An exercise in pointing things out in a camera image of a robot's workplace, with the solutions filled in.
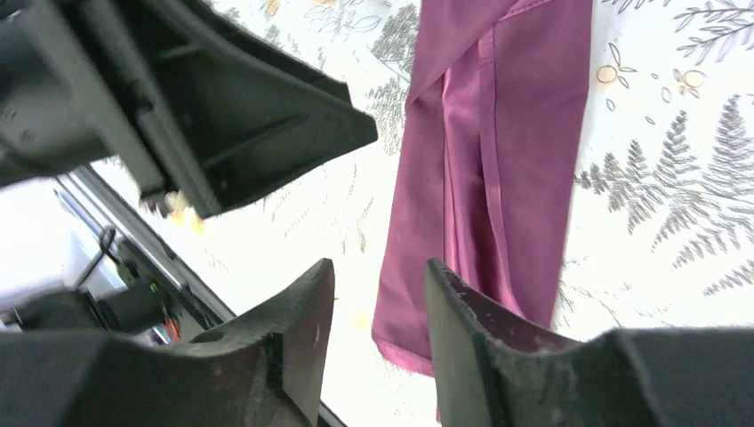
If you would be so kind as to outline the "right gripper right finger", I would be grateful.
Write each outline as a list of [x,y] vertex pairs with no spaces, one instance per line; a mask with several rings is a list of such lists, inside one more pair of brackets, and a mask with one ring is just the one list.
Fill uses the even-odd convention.
[[444,426],[750,426],[748,328],[614,329],[577,342],[425,270]]

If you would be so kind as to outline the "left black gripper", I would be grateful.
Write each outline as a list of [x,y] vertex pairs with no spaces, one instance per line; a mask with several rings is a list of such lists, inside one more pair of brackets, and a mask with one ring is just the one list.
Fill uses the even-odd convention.
[[55,1],[1,3],[1,184],[119,156],[142,192],[166,189],[145,139]]

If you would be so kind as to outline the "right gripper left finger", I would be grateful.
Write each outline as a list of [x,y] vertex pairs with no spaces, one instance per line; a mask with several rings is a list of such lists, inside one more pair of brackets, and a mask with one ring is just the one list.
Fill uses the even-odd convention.
[[334,268],[186,342],[93,329],[1,336],[4,426],[314,426]]

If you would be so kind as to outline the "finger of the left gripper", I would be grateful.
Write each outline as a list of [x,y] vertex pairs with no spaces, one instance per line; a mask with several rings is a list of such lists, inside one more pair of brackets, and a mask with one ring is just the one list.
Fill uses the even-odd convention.
[[256,202],[378,137],[349,88],[201,1],[80,1],[122,110],[204,217]]

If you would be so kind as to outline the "purple satin napkin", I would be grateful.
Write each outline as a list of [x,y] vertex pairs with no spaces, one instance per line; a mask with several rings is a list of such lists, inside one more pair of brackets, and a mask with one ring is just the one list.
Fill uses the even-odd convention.
[[372,323],[432,374],[426,262],[549,327],[590,83],[592,2],[425,1]]

